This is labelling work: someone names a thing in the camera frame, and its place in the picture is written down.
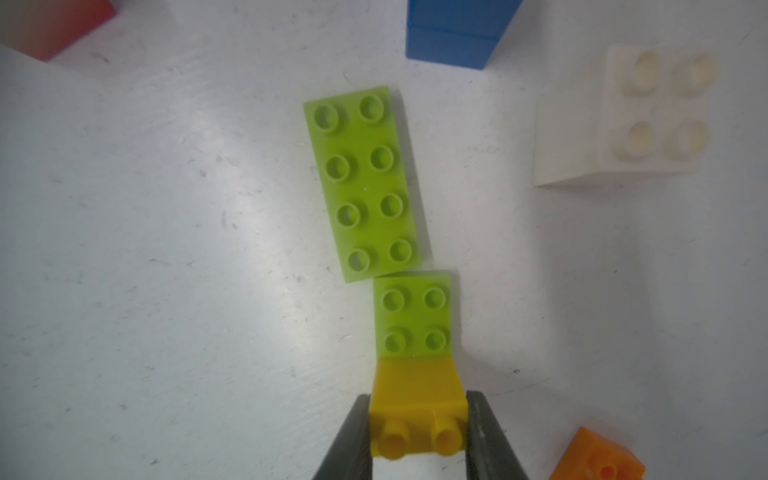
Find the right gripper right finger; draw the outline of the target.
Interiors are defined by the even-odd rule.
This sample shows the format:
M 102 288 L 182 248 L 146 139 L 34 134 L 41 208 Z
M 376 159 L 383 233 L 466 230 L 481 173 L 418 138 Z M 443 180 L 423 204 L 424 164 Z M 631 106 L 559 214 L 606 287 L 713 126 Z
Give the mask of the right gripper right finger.
M 468 480 L 528 480 L 493 410 L 480 391 L 468 390 Z

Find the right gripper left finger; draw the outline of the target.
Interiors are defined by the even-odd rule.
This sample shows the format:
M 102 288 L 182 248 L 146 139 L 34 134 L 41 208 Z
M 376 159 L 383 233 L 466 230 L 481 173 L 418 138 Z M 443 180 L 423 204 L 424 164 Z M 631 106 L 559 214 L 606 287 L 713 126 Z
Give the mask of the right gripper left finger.
M 353 403 L 339 432 L 321 462 L 314 480 L 371 480 L 369 404 L 371 395 L 361 394 Z

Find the yellow lego brick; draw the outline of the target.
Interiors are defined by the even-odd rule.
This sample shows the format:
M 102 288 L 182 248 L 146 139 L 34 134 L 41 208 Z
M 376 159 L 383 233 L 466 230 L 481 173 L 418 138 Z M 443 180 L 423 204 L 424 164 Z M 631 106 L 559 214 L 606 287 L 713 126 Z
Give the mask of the yellow lego brick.
M 369 407 L 375 457 L 434 452 L 450 457 L 467 446 L 469 406 L 450 356 L 377 361 Z

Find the green lego plate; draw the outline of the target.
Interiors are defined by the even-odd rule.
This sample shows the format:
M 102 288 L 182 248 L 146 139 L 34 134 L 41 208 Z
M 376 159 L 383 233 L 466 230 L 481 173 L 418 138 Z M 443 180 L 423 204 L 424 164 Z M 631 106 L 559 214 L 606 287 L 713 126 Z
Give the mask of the green lego plate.
M 344 280 L 419 266 L 389 88 L 308 101 L 303 112 Z
M 452 354 L 452 277 L 411 272 L 373 281 L 376 354 L 382 358 Z

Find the blue lego brick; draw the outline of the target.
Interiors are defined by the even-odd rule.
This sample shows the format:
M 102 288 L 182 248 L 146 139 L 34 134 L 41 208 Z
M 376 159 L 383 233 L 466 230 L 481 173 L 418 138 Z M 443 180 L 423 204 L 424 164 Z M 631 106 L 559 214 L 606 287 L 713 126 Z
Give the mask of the blue lego brick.
M 410 0 L 405 55 L 482 70 L 521 0 Z

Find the orange lego brick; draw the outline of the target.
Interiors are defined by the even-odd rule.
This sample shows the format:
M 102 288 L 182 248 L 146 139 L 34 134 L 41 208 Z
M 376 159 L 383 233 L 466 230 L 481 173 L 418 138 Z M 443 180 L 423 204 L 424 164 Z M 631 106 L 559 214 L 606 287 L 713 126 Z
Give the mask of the orange lego brick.
M 629 449 L 580 427 L 550 480 L 642 480 L 645 472 Z

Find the white lego brick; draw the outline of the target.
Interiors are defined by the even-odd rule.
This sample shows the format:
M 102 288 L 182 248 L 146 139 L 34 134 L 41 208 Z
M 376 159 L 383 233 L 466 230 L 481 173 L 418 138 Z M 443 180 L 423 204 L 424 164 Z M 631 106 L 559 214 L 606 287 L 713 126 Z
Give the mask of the white lego brick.
M 602 185 L 690 174 L 712 134 L 707 94 L 717 57 L 614 45 L 537 102 L 533 183 Z

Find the red lego brick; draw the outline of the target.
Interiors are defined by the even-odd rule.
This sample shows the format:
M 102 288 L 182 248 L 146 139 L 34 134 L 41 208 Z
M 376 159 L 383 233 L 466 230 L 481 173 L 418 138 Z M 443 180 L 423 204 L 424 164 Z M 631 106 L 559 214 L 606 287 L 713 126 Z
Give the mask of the red lego brick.
M 117 15 L 107 0 L 1 2 L 1 44 L 49 61 Z

